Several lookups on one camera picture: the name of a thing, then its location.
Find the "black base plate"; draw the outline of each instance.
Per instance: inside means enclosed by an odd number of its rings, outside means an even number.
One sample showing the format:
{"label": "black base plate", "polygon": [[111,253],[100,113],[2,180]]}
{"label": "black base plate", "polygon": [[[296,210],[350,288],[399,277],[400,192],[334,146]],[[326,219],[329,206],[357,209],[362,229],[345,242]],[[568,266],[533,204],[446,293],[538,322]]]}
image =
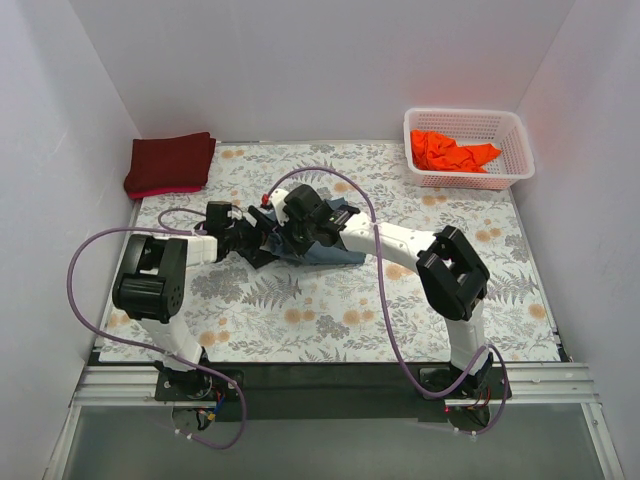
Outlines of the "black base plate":
{"label": "black base plate", "polygon": [[[420,384],[427,390],[444,390],[449,385],[451,385],[454,380],[455,377],[452,377],[448,368],[429,366],[420,369]],[[487,371],[487,375],[484,378],[482,391],[490,391],[491,398],[494,400],[502,398],[502,395],[504,393],[502,367],[489,368],[489,370]],[[462,387],[460,387],[457,390],[454,390],[451,394],[447,395],[447,398],[475,399],[477,398],[477,393],[478,392],[463,391]],[[511,398],[511,389],[509,389],[507,398]]]}
{"label": "black base plate", "polygon": [[[224,363],[210,364],[242,388],[253,420],[418,418],[447,422],[443,400],[425,401],[395,363]],[[433,371],[448,374],[446,363],[410,363],[415,378]],[[487,375],[492,397],[504,391],[502,369]],[[160,402],[194,401],[158,375],[155,399]],[[226,384],[227,399],[216,421],[238,421],[237,393]],[[454,392],[450,398],[465,398]],[[199,401],[215,401],[212,395]]]}

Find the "white basket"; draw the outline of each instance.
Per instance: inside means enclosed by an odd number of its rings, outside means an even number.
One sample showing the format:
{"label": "white basket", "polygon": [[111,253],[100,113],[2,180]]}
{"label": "white basket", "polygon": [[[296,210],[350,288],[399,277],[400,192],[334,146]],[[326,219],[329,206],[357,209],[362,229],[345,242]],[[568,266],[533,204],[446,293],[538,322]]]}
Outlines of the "white basket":
{"label": "white basket", "polygon": [[[491,143],[502,150],[484,165],[489,173],[419,170],[413,165],[411,130],[435,131],[458,145]],[[533,154],[520,118],[511,112],[412,108],[404,115],[404,145],[413,181],[423,187],[503,190],[535,172]]]}

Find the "table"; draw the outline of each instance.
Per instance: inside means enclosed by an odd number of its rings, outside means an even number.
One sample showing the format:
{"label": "table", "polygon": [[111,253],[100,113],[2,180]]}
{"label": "table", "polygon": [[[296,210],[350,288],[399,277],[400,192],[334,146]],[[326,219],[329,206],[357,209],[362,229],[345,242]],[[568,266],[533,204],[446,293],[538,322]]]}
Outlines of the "table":
{"label": "table", "polygon": [[[462,229],[491,272],[485,332],[512,361],[557,361],[553,322],[509,191],[431,189],[413,185],[401,144],[247,144],[216,147],[207,187],[195,194],[144,199],[136,225],[157,226],[171,207],[204,211],[207,201],[258,205],[263,193],[294,168],[322,165],[355,180],[378,217],[403,227]],[[322,172],[305,172],[283,185],[312,185],[323,198],[345,197],[366,211],[353,188]],[[190,229],[200,218],[167,221]],[[416,274],[385,262],[394,332],[408,361],[447,361],[442,318],[428,305]],[[382,319],[375,259],[361,266],[300,266],[273,262],[258,271],[236,254],[187,272],[180,315],[212,361],[395,361]],[[109,333],[151,342],[137,323],[111,304]],[[153,361],[155,352],[105,341],[102,362]]]}

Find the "white wall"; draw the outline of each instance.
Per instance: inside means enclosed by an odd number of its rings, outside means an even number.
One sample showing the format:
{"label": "white wall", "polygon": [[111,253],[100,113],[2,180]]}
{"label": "white wall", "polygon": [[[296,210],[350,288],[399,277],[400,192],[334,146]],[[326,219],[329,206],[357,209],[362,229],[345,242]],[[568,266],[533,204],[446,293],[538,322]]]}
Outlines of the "white wall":
{"label": "white wall", "polygon": [[574,0],[71,0],[143,136],[400,139],[514,110]]}
{"label": "white wall", "polygon": [[[138,133],[67,0],[0,2],[0,44],[0,477],[33,480],[91,342],[66,303],[69,258],[89,232],[128,222]],[[121,241],[81,260],[92,319]]]}
{"label": "white wall", "polygon": [[537,161],[518,208],[569,353],[589,362],[640,478],[640,4],[577,0],[520,105]]}

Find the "dark red cloth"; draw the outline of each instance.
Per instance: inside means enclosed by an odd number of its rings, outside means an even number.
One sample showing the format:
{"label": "dark red cloth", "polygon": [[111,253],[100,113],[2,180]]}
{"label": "dark red cloth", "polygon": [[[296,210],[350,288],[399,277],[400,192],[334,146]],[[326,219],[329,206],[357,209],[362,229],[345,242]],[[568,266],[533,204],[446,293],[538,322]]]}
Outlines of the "dark red cloth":
{"label": "dark red cloth", "polygon": [[163,193],[197,192],[207,184],[216,139],[209,133],[134,140],[124,189],[133,199]]}

